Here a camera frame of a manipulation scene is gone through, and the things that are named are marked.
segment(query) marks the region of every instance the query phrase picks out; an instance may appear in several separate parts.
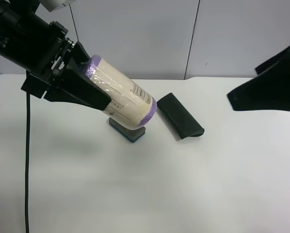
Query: purple tape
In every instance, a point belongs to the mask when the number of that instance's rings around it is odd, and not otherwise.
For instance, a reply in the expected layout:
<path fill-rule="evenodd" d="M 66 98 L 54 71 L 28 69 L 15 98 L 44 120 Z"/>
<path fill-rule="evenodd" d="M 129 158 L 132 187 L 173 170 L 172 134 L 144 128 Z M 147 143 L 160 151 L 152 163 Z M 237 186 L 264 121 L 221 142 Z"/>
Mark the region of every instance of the purple tape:
<path fill-rule="evenodd" d="M 151 105 L 150 111 L 149 113 L 143 118 L 143 120 L 141 120 L 141 123 L 139 124 L 139 126 L 143 126 L 145 125 L 147 122 L 149 122 L 149 120 L 153 117 L 153 115 L 155 114 L 157 109 L 157 103 L 155 101 L 155 99 L 153 98 L 153 103 Z"/>
<path fill-rule="evenodd" d="M 100 64 L 101 57 L 99 55 L 93 55 L 90 61 L 87 63 L 85 68 L 83 69 L 83 73 L 88 77 L 91 78 L 93 74 L 95 74 L 98 65 Z"/>

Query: white table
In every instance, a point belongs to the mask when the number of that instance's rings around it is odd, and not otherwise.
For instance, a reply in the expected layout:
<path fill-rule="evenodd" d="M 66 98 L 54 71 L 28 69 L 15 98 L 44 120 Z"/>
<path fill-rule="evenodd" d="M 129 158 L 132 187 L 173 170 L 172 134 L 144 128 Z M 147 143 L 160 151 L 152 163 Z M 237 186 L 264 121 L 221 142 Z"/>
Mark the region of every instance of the white table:
<path fill-rule="evenodd" d="M 24 232 L 24 75 L 0 76 L 0 233 Z M 103 113 L 32 97 L 32 233 L 290 233 L 290 113 L 234 112 L 243 78 L 136 80 L 205 128 L 156 114 L 131 144 Z"/>

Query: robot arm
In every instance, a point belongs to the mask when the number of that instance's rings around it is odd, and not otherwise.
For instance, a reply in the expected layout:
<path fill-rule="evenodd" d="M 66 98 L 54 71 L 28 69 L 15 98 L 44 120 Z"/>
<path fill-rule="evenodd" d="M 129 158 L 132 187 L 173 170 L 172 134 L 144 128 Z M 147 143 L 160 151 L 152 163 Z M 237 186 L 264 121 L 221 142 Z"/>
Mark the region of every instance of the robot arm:
<path fill-rule="evenodd" d="M 48 10 L 71 2 L 41 0 Z M 60 23 L 47 24 L 35 14 L 39 3 L 0 0 L 0 55 L 27 70 L 22 90 L 31 95 L 104 110 L 111 98 L 81 70 L 90 57 Z"/>

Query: table surface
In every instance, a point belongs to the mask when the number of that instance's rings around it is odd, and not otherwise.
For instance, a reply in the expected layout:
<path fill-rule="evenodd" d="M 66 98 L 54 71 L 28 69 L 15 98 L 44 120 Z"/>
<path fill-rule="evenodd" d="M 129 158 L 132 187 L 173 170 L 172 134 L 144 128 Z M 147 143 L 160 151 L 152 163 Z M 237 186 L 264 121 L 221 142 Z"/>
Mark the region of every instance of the table surface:
<path fill-rule="evenodd" d="M 0 233 L 24 232 L 24 80 L 0 76 Z M 31 232 L 290 233 L 290 113 L 232 111 L 247 80 L 135 80 L 205 128 L 179 140 L 156 113 L 135 144 L 98 110 L 32 97 Z"/>

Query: white wall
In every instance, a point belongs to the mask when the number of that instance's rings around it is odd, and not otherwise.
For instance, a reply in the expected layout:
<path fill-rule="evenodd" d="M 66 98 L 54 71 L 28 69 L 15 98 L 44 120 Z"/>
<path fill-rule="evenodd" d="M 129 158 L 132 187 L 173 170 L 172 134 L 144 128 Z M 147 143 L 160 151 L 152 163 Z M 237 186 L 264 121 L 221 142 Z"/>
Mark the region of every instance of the white wall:
<path fill-rule="evenodd" d="M 78 0 L 79 39 L 130 78 L 184 79 L 197 0 Z"/>
<path fill-rule="evenodd" d="M 49 13 L 43 6 L 39 6 L 39 8 L 36 11 L 36 14 L 48 23 L 52 21 L 60 22 L 63 26 L 65 26 L 69 30 L 68 37 L 74 41 L 77 41 L 75 28 L 69 7 L 65 7 L 56 12 Z M 25 70 L 0 56 L 0 74 L 4 73 L 25 74 Z"/>
<path fill-rule="evenodd" d="M 290 0 L 201 0 L 186 78 L 254 77 L 290 45 Z"/>

